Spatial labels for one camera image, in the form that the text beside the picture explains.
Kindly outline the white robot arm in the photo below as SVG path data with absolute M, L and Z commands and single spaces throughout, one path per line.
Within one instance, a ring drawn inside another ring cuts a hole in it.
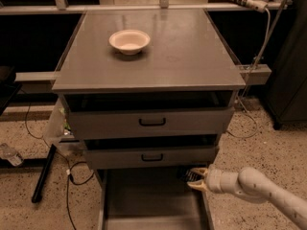
M 279 187 L 252 167 L 239 172 L 209 168 L 193 168 L 183 175 L 187 185 L 201 192 L 230 194 L 242 200 L 268 201 L 301 230 L 307 230 L 307 201 Z

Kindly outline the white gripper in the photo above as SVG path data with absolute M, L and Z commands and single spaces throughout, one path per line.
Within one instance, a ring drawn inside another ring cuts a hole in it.
M 212 193 L 233 195 L 240 190 L 238 173 L 236 172 L 225 172 L 212 168 L 209 170 L 207 168 L 193 168 L 191 172 L 206 177 L 206 184 L 203 180 L 188 182 L 187 185 L 193 190 L 207 192 L 209 189 Z

